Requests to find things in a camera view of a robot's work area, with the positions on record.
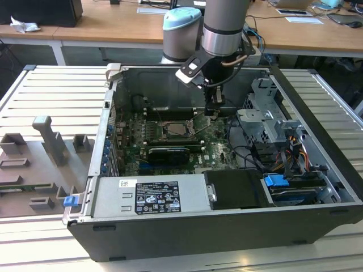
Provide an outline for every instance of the aluminum profile slat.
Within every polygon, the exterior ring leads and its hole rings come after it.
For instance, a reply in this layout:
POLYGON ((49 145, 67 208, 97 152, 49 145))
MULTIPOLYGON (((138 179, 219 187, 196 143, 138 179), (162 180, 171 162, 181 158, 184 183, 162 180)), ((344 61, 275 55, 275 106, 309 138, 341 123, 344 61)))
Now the aluminum profile slat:
POLYGON ((18 93, 19 94, 104 94, 108 88, 100 88, 100 87, 19 87, 18 93))
POLYGON ((9 103, 8 109, 26 109, 26 108, 101 108, 103 101, 90 100, 90 101, 71 101, 71 100, 53 100, 53 101, 12 101, 9 103))
POLYGON ((347 157, 348 160, 363 160, 363 150, 342 150, 343 154, 347 157))
MULTIPOLYGON (((8 117, 8 118, 0 118, 0 127, 2 126, 29 126, 29 124, 33 123, 34 117, 8 117)), ((95 117, 77 117, 72 116, 69 117, 52 117, 52 126, 74 126, 74 125, 98 125, 100 122, 100 118, 98 116, 95 117)))
POLYGON ((0 137, 21 133, 41 140, 32 127, 36 116, 51 116, 53 131, 63 139, 75 134, 95 138, 107 87, 104 67, 41 67, 29 71, 0 112, 0 137))
POLYGON ((106 73, 106 66, 68 66, 68 65, 37 65, 36 69, 104 69, 104 72, 106 73))
POLYGON ((363 139, 356 139, 356 140, 350 140, 350 141, 346 141, 346 140, 337 140, 335 141, 335 143, 337 144, 337 146, 341 149, 341 150, 356 150, 356 149, 363 149, 363 139))
POLYGON ((311 77, 310 73, 307 70, 283 69, 282 73, 286 77, 311 77))
POLYGON ((14 95, 13 100, 99 100, 103 102, 104 93, 88 93, 87 96, 83 93, 67 93, 66 95, 64 93, 45 93, 43 95, 39 95, 38 93, 17 93, 14 95))
MULTIPOLYGON (((363 177, 362 127, 314 77, 311 75, 307 76, 306 73, 300 72, 297 72, 292 76, 291 73, 292 72, 287 73, 288 79, 291 79, 291 84, 296 87, 296 91, 316 119, 327 130, 328 134, 342 150, 343 154, 363 177), (308 77, 315 81, 315 83, 312 83, 312 80, 307 80, 308 77)), ((285 106, 286 111, 290 114, 292 119, 298 119, 294 110, 286 100, 284 100, 282 104, 285 106)))
POLYGON ((105 78, 105 69, 43 69, 35 68, 33 74, 69 74, 69 75, 103 75, 105 78))
POLYGON ((319 83, 315 82, 291 82, 294 88, 319 88, 319 83))
POLYGON ((322 122, 322 126, 328 130, 357 130, 360 131, 360 127, 354 122, 322 122))
MULTIPOLYGON (((283 101, 282 104, 285 106, 286 110, 290 114, 295 114, 294 110, 290 105, 287 103, 287 101, 283 101)), ((337 107, 310 107, 310 110, 313 114, 343 114, 347 115, 347 113, 342 108, 337 107)))
POLYGON ((24 86, 30 87, 104 87, 105 80, 27 80, 24 86))
POLYGON ((359 130, 332 131, 329 132, 329 135, 335 141, 351 141, 356 139, 363 139, 363 133, 359 130))
MULTIPOLYGON (((290 116, 294 120, 297 119, 297 116, 294 113, 290 113, 290 116)), ((352 118, 346 114, 315 114, 315 117, 320 122, 332 122, 332 121, 350 122, 350 121, 352 121, 352 118)))
POLYGON ((295 88, 299 94, 326 94, 327 92, 321 88, 295 88))
POLYGON ((106 80, 104 74, 31 74, 28 80, 106 80))
POLYGON ((314 78, 312 78, 311 76, 287 76, 286 77, 288 79, 288 81, 290 83, 293 82, 316 82, 316 80, 314 78))
MULTIPOLYGON (((336 102, 334 100, 326 100, 324 101, 323 103, 320 101, 320 100, 305 100, 304 101, 305 104, 308 106, 308 107, 319 107, 319 108, 323 108, 323 109, 320 109, 320 111, 324 111, 324 109, 326 108, 336 108, 336 102)), ((286 107, 289 107, 289 103, 287 101, 283 101, 282 104, 286 107)))
MULTIPOLYGON (((5 126, 0 127, 0 137, 6 133, 21 133, 23 136, 40 136, 38 130, 35 130, 32 126, 5 126)), ((61 135, 74 135, 74 134, 96 134, 98 130, 98 124, 93 126, 75 125, 75 126, 57 126, 57 132, 61 135)))
POLYGON ((102 108, 72 108, 68 110, 66 108, 61 109, 49 109, 49 108, 38 108, 38 109, 27 109, 26 111, 22 108, 18 109, 6 109, 0 114, 2 117, 36 117, 41 115, 53 116, 100 116, 102 108))
POLYGON ((322 103, 325 103, 326 100, 331 100, 331 101, 334 101, 333 98, 328 95, 327 93, 299 93, 300 97, 306 101, 306 100, 325 100, 324 102, 322 103))

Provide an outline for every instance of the blue latch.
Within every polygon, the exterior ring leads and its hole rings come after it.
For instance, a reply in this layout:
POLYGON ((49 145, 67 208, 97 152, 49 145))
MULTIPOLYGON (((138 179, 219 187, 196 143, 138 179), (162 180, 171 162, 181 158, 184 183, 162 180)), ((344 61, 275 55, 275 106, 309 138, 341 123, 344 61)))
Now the blue latch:
POLYGON ((268 175, 265 177, 265 182, 270 186, 289 186, 289 182, 284 179, 284 175, 268 175))
POLYGON ((63 206, 65 207, 78 207, 78 195, 70 195, 64 198, 63 206))

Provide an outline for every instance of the desk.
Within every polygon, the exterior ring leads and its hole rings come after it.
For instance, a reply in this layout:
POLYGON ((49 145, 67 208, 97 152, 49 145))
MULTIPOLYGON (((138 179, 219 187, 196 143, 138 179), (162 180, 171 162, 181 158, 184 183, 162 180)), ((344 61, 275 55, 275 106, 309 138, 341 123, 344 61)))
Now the desk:
MULTIPOLYGON (((135 3, 110 5, 109 1, 82 0, 83 17, 75 28, 41 27, 40 32, 21 34, 0 25, 0 39, 9 44, 49 45, 59 65, 66 65, 63 46, 162 49, 163 16, 138 14, 137 0, 131 1, 135 3)), ((282 16, 260 0, 251 4, 248 14, 282 16)), ((321 21, 324 25, 289 23, 285 18, 277 18, 257 19, 257 24, 266 40, 266 53, 363 57, 363 28, 338 25, 327 18, 321 21)), ((247 18, 247 22, 254 26, 252 18, 247 18)))

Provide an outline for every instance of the warning label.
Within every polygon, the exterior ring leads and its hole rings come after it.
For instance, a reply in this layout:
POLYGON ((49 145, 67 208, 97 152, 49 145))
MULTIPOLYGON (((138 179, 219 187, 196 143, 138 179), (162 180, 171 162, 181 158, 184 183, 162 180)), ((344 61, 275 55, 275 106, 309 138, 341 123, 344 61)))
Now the warning label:
POLYGON ((135 213, 158 214, 182 211, 177 181, 137 183, 135 213))

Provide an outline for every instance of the white paper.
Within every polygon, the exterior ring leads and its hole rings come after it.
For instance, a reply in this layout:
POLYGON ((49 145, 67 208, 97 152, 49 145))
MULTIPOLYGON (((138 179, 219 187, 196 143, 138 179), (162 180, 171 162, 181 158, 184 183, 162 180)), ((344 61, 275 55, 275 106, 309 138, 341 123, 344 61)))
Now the white paper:
POLYGON ((206 6, 206 2, 204 2, 204 1, 194 1, 194 5, 201 6, 201 7, 205 7, 206 6))
POLYGON ((290 23, 324 24, 317 18, 286 17, 286 20, 290 23))
POLYGON ((168 11, 169 10, 167 10, 165 8, 163 9, 163 8, 139 7, 137 9, 137 13, 141 13, 141 14, 160 14, 160 15, 164 15, 168 11))
POLYGON ((38 31, 40 28, 36 23, 23 23, 18 20, 15 20, 13 17, 11 17, 12 23, 10 24, 11 27, 13 27, 16 31, 25 33, 25 32, 32 32, 32 31, 38 31))
POLYGON ((120 180, 119 187, 136 187, 137 180, 120 180))

